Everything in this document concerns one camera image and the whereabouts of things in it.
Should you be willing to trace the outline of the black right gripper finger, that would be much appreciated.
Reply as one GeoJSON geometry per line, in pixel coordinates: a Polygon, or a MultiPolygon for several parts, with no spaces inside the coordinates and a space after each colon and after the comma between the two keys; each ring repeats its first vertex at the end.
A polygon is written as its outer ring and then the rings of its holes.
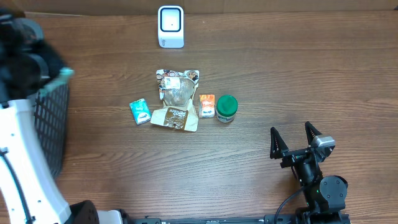
{"type": "Polygon", "coordinates": [[[306,131],[306,135],[307,135],[307,141],[308,141],[308,145],[312,144],[312,141],[314,140],[315,136],[319,136],[322,135],[321,132],[319,132],[319,130],[317,130],[312,124],[311,122],[307,121],[305,123],[305,131],[306,131]]]}
{"type": "Polygon", "coordinates": [[[281,159],[284,157],[285,153],[289,151],[286,143],[280,136],[278,130],[272,127],[271,130],[271,148],[270,148],[270,158],[271,159],[281,159]]]}

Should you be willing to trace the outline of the green lid jar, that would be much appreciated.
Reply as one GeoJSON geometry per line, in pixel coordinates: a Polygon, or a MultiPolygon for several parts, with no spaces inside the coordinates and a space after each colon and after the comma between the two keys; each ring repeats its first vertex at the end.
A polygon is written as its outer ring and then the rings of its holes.
{"type": "Polygon", "coordinates": [[[237,110],[237,99],[232,95],[223,95],[216,104],[216,117],[222,123],[229,123],[234,119],[237,110]]]}

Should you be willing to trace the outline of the orange snack packet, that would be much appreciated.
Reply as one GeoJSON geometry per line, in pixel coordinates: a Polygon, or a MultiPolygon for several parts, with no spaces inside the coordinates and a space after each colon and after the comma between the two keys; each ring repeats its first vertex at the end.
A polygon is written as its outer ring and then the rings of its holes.
{"type": "Polygon", "coordinates": [[[215,115],[215,95],[199,96],[199,117],[212,118],[215,115]]]}

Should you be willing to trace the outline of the clear brown bread bag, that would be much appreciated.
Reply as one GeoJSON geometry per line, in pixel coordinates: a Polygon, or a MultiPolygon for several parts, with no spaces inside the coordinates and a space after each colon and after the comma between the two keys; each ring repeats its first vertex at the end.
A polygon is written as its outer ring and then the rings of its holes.
{"type": "Polygon", "coordinates": [[[154,110],[150,123],[195,132],[198,127],[198,115],[193,100],[199,78],[198,70],[177,72],[160,69],[156,71],[159,98],[163,108],[154,110]]]}

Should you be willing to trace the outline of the teal tissue packet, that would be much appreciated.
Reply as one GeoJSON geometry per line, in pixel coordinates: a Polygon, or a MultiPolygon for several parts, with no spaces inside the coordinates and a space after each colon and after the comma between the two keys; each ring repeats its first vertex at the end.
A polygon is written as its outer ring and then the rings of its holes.
{"type": "Polygon", "coordinates": [[[151,113],[145,99],[141,98],[139,100],[133,101],[129,104],[129,106],[137,125],[150,121],[151,113]]]}

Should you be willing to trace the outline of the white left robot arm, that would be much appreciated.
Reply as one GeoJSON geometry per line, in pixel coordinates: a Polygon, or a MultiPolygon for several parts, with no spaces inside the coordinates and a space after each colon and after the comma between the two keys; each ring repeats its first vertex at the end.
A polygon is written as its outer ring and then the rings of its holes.
{"type": "Polygon", "coordinates": [[[50,173],[29,97],[68,83],[74,71],[34,21],[1,9],[1,192],[11,223],[117,223],[119,210],[70,205],[50,173]]]}

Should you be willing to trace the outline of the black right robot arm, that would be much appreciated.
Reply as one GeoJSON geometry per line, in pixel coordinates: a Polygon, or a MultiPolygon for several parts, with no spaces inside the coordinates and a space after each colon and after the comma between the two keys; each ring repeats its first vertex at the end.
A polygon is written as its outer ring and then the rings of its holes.
{"type": "Polygon", "coordinates": [[[273,215],[266,215],[266,223],[310,223],[310,224],[344,224],[350,223],[348,215],[342,214],[346,208],[345,198],[348,193],[348,182],[341,176],[323,176],[320,163],[330,156],[336,143],[326,134],[322,134],[309,121],[305,123],[308,146],[291,151],[278,130],[270,129],[270,158],[281,159],[281,168],[291,168],[300,188],[285,199],[273,215]],[[303,194],[306,207],[296,209],[294,214],[281,215],[283,207],[303,194]]]}

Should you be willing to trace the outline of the white barcode scanner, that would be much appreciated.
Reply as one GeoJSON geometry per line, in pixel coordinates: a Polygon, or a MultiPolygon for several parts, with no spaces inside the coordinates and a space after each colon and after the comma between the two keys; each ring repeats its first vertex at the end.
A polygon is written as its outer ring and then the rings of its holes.
{"type": "Polygon", "coordinates": [[[158,10],[158,40],[165,49],[184,47],[184,11],[180,6],[164,5],[158,10]]]}

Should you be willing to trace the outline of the grey plastic basket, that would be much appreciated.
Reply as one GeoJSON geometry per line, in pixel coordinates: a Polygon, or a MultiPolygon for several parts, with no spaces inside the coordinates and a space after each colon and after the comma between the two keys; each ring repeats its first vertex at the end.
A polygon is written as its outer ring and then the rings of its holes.
{"type": "Polygon", "coordinates": [[[34,127],[54,179],[60,175],[63,167],[70,96],[68,79],[74,71],[70,67],[63,67],[61,74],[64,79],[55,88],[44,91],[34,85],[29,91],[34,127]]]}

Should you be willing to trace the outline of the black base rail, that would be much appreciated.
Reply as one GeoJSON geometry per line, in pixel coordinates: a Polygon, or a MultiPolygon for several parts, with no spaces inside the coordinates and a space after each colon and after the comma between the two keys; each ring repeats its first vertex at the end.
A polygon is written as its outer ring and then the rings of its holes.
{"type": "Polygon", "coordinates": [[[169,219],[161,220],[160,218],[136,218],[126,221],[133,224],[296,224],[305,223],[296,219],[295,215],[278,215],[275,219],[274,215],[265,215],[264,217],[252,218],[188,218],[188,219],[169,219]]]}

